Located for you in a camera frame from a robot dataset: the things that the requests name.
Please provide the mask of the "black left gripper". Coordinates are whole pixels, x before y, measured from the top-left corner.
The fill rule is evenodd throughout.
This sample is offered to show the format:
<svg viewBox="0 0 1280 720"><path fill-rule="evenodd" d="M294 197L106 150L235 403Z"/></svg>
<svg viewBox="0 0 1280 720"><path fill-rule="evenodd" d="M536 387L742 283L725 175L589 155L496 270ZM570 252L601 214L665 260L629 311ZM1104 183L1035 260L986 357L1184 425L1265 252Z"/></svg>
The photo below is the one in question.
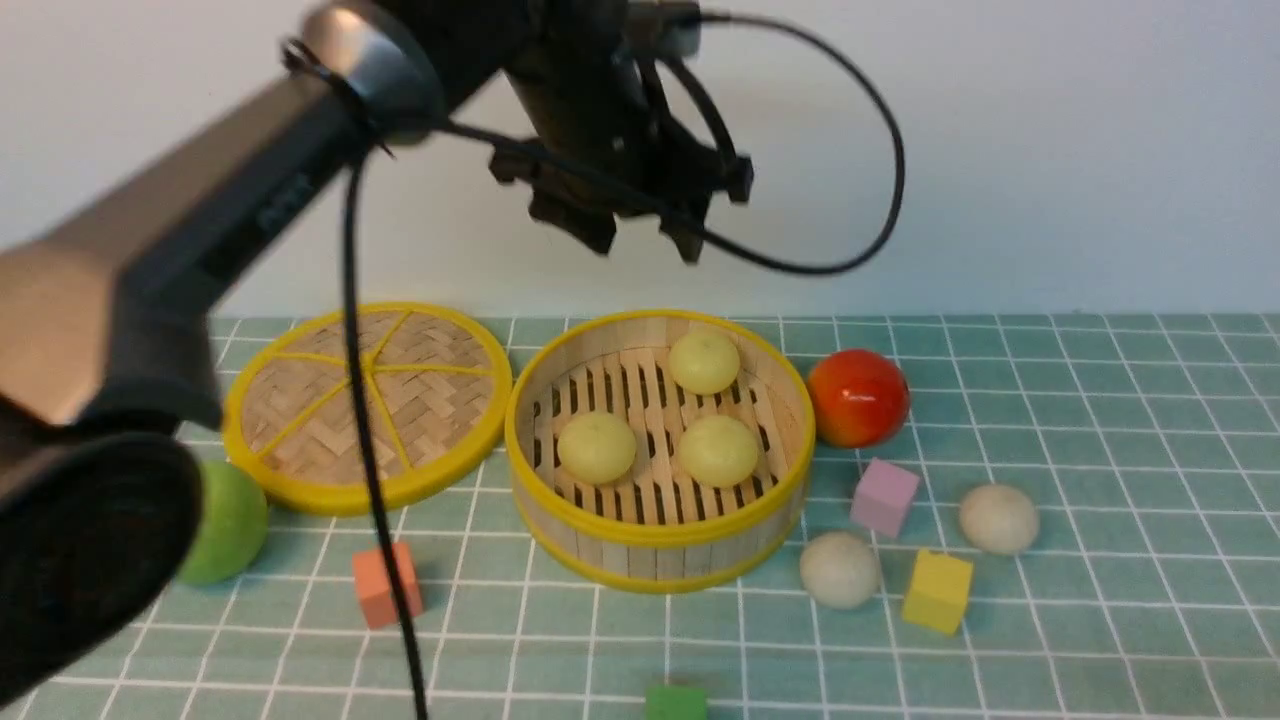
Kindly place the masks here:
<svg viewBox="0 0 1280 720"><path fill-rule="evenodd" d="M607 256L616 236L614 217L637 217L640 208L599 184L530 158L540 150L598 170L677 209L660 217L660 233L685 265L699 264L707 238L710 199L750 199L754 167L733 146L710 95L673 56L636 58L625 35L608 47L575 38L544 37L525 44L504 73L532 123L535 135L517 149L497 149L489 161L502 184L524 182L534 195L527 214ZM671 111L657 65L664 64L701 113L712 143L700 142Z"/></svg>

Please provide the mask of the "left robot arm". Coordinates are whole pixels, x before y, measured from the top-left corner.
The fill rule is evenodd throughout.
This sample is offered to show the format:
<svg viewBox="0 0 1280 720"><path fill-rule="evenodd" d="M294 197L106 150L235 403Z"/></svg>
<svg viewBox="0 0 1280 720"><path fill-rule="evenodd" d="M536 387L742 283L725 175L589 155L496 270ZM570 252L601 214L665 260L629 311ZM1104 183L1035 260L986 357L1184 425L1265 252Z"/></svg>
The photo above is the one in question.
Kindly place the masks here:
<svg viewBox="0 0 1280 720"><path fill-rule="evenodd" d="M325 1L285 73L73 218L3 252L3 702L115 635L192 546L183 423L221 400L209 313L344 169L449 129L504 74L535 136L490 172L598 254L658 217L686 263L749 161L659 104L644 61L691 56L695 1Z"/></svg>

